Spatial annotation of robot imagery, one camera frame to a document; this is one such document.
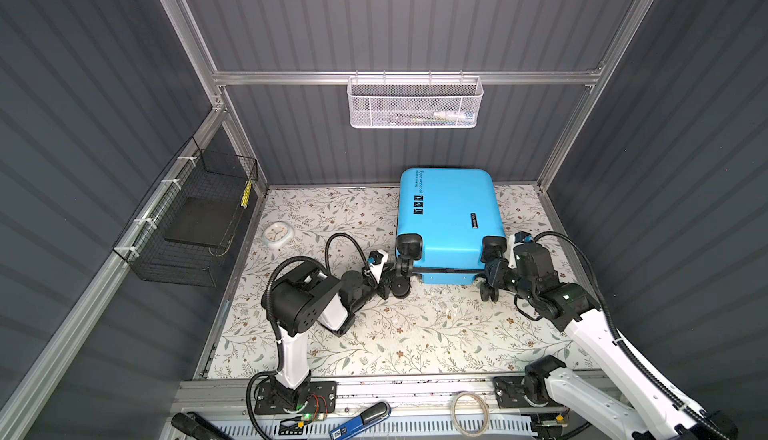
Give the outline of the yellow marker pen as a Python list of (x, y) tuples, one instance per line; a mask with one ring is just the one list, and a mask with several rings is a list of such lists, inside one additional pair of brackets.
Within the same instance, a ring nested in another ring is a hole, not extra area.
[(242, 208), (248, 208), (248, 203), (249, 203), (249, 200), (250, 200), (251, 190), (252, 190), (252, 181), (248, 180), (248, 182), (246, 182), (246, 184), (244, 186), (244, 190), (242, 192), (242, 196), (241, 196), (241, 200), (240, 200), (240, 206)]

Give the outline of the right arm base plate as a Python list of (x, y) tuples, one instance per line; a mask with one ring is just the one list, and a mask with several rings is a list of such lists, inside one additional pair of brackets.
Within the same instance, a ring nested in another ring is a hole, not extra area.
[(496, 376), (492, 379), (500, 408), (561, 407), (546, 391), (545, 382), (536, 376)]

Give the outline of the items in white basket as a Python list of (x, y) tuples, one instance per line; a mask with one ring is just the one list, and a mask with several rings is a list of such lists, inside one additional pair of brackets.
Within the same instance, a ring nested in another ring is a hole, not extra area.
[(476, 124), (476, 114), (466, 110), (422, 111), (422, 112), (386, 112), (374, 114), (369, 118), (372, 125), (392, 127), (467, 127)]

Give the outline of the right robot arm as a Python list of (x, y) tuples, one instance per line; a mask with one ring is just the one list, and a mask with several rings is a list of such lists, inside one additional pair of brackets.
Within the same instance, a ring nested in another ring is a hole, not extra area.
[(738, 428), (721, 411), (709, 412), (677, 388), (615, 325), (590, 272), (591, 287), (560, 281), (544, 234), (518, 232), (512, 257), (506, 240), (486, 237), (480, 287), (484, 301), (497, 301), (500, 291), (513, 293), (533, 309), (531, 321), (547, 320), (583, 349), (625, 396), (620, 402), (583, 380), (566, 364), (547, 355), (525, 367), (516, 391), (543, 408), (559, 404), (612, 439), (735, 439)]

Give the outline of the blue hard-shell suitcase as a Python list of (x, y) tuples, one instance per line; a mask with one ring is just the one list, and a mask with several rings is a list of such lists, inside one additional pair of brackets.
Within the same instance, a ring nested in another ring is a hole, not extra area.
[(400, 179), (394, 272), (390, 291), (410, 294), (418, 275), (432, 285), (470, 285), (502, 259), (507, 236), (489, 173), (482, 169), (414, 167)]

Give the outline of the floral table cloth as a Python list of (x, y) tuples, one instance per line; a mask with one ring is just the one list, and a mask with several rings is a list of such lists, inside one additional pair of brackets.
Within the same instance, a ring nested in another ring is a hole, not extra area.
[[(337, 232), (350, 234), (363, 252), (392, 250), (398, 194), (395, 187), (270, 192), (208, 377), (247, 378), (273, 368), (276, 350), (261, 297), (274, 268), (294, 255), (329, 258), (336, 274), (358, 268), (360, 254), (352, 242), (330, 239)], [(291, 225), (295, 236), (272, 250), (261, 238), (276, 221)], [(572, 369), (595, 367), (552, 325), (526, 319), (524, 308), (509, 294), (484, 302), (474, 285), (426, 285), (414, 279), (408, 297), (367, 303), (343, 336), (314, 326), (308, 335), (310, 369), (317, 376), (503, 372), (520, 370), (545, 355)]]

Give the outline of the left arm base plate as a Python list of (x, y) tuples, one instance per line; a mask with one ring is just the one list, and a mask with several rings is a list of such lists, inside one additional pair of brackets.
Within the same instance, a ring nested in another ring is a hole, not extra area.
[(257, 415), (333, 413), (337, 386), (334, 381), (311, 380), (290, 390), (277, 380), (263, 380), (254, 388), (252, 410)]

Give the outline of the blue black handled tool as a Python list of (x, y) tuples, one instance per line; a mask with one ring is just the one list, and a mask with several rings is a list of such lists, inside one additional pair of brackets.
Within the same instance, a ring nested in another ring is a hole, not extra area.
[(330, 432), (329, 437), (331, 440), (352, 439), (362, 432), (380, 424), (384, 420), (387, 420), (391, 415), (391, 411), (391, 406), (387, 402), (377, 402), (362, 411), (359, 415), (333, 429)]

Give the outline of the black pad in basket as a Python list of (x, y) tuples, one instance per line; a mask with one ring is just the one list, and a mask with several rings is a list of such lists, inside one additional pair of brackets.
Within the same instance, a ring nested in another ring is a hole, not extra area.
[(237, 206), (231, 201), (187, 198), (167, 228), (166, 241), (219, 247), (232, 228)]

